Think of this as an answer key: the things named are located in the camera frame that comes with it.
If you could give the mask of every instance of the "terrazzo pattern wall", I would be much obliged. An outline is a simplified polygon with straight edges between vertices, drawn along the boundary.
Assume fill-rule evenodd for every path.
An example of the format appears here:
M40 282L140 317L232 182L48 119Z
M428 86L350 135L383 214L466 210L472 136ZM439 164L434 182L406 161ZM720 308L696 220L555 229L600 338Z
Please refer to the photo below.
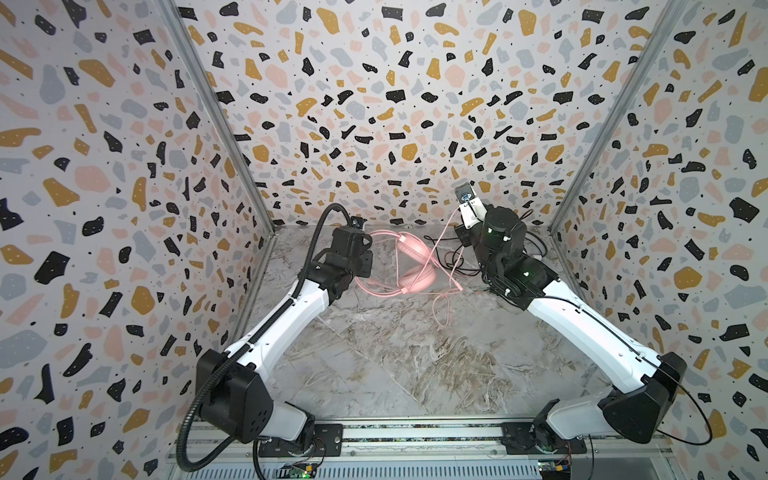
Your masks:
M557 210L666 2L179 0L277 224Z
M558 240L588 299L688 363L689 478L768 475L768 2L691 2ZM664 429L707 438L684 397Z
M152 4L0 15L0 477L160 478L261 226Z

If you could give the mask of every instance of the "marble floor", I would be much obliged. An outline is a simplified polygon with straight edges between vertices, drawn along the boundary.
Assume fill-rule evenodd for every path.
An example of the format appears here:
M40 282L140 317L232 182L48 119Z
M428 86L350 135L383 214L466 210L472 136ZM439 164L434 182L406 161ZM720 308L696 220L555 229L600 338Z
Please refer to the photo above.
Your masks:
M249 329L296 279L313 228L278 231ZM407 230L437 237L441 229ZM323 228L318 250L330 245L332 230ZM394 284L393 242L373 247L372 277L388 284ZM453 250L458 241L441 242L441 252L447 251L443 245ZM549 250L545 261L562 271L554 249ZM466 266L477 265L472 251L466 256ZM353 283L283 356L267 381L273 397L323 417L533 416L551 399L604 387L602 372L556 330L484 292L480 276L459 277L459 282L464 291L451 295L447 326L439 326L432 315L434 296L381 299ZM431 288L440 292L447 284L440 273ZM444 323L441 302L438 319Z

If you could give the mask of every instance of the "pink speckle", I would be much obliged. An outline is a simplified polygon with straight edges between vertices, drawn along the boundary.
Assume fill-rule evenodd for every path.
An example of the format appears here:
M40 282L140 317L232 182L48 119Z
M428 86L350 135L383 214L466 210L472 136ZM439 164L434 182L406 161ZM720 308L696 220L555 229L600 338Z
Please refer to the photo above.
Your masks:
M707 289L710 291L717 290L717 287L723 282L723 277L713 272L712 270L707 272Z
M362 81L362 77L351 70L346 72L346 77L349 79L349 81L352 82L353 85L357 85Z
M125 67L120 65L120 62L114 57L114 55L107 55L107 65L114 68L123 78L125 78L125 75L127 74Z
M349 12L344 14L344 16L341 18L341 21L346 26L346 29L349 33L355 31L355 24L352 23L352 16L349 14Z
M120 327L113 325L110 327L107 336L104 338L104 354L113 358L116 362L122 362L125 352L123 351L123 336Z
M256 19L257 22L259 22L260 25L267 26L269 25L269 22L266 21L266 18L264 18L264 15L261 15L261 12L259 12L259 9L256 8L256 5L251 3L250 9L253 12L253 17Z
M768 120L761 118L752 124L752 131L758 135L764 134L768 131Z
M461 5L458 6L458 11L456 12L456 21L462 27L466 27L469 24L467 16L464 15L464 8Z
M14 310L14 312L7 318L6 322L12 325L21 325L27 319L29 314L32 313L38 303L40 303L43 296L45 296L43 293L30 296L19 306L19 308Z
M288 75L276 65L270 65L266 68L265 75L275 86L280 88L288 87Z
M660 238L650 245L651 252L673 253L676 250L677 245L668 238Z
M97 326L84 326L83 334L91 340L97 339L101 336L101 328Z
M453 88L460 88L464 84L465 76L464 68L457 64L453 64L445 70L445 79Z
M669 98L662 98L654 105L654 121L663 124L672 113L672 102Z
M70 121L72 119L72 114L69 113L67 105L62 105L56 110L56 118L61 121Z
M205 19L211 28L216 28L216 15L211 13L210 10L206 10L204 13Z
M3 94L0 94L0 101L13 113L17 114L21 118L29 118L29 119L36 119L38 118L38 111L34 108L27 107L26 105L20 104L17 101L13 100L10 97L6 97Z
M74 182L83 190L104 193L110 187L109 179L101 168L78 167L74 171Z
M85 318L92 319L94 315L96 315L97 311L98 300L92 296L89 296L88 299L85 300Z
M96 266L101 268L105 273L114 275L116 270L114 269L114 254L112 250L107 247L102 247L96 257Z
M163 133L163 121L162 120L154 120L150 118L147 121L147 125L149 125L149 128L156 131L158 134Z

